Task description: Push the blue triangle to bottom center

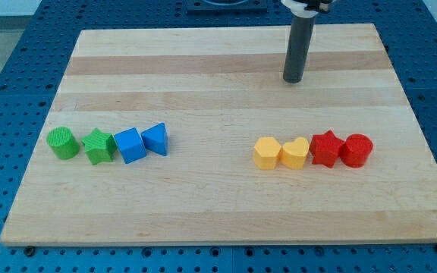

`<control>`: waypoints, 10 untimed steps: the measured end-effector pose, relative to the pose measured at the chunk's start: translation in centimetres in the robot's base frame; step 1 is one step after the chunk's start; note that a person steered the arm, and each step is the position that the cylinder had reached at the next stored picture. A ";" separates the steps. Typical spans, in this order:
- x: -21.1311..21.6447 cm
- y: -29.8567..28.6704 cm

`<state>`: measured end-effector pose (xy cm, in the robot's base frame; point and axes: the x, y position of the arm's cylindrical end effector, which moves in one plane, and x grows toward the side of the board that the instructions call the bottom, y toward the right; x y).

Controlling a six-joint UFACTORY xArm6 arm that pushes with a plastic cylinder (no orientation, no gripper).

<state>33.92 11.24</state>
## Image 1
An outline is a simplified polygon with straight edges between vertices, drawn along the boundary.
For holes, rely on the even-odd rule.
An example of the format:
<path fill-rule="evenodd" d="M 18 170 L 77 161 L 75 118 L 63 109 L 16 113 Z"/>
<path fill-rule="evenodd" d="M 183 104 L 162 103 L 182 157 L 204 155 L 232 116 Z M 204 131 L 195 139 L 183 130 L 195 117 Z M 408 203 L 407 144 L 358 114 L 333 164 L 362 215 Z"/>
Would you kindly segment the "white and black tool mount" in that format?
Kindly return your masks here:
<path fill-rule="evenodd" d="M 329 13 L 334 0 L 281 0 L 281 3 L 296 17 L 313 18 Z"/>

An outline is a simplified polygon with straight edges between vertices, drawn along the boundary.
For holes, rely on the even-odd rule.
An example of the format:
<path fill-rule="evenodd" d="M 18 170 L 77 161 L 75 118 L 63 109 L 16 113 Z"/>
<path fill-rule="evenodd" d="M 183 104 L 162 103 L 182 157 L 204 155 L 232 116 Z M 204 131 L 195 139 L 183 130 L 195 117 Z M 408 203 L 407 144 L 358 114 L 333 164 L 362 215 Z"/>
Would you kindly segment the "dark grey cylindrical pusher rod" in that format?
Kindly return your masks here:
<path fill-rule="evenodd" d="M 283 71 L 287 83 L 299 83 L 303 78 L 315 21 L 315 17 L 293 17 Z"/>

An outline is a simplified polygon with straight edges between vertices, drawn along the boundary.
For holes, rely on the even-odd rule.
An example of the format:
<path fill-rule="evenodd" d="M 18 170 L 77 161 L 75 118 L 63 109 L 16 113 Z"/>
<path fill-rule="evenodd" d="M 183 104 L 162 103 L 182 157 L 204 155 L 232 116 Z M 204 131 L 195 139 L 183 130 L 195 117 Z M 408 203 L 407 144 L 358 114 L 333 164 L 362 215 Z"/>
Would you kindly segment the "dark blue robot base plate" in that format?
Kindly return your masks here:
<path fill-rule="evenodd" d="M 268 0 L 185 0 L 188 14 L 267 11 Z"/>

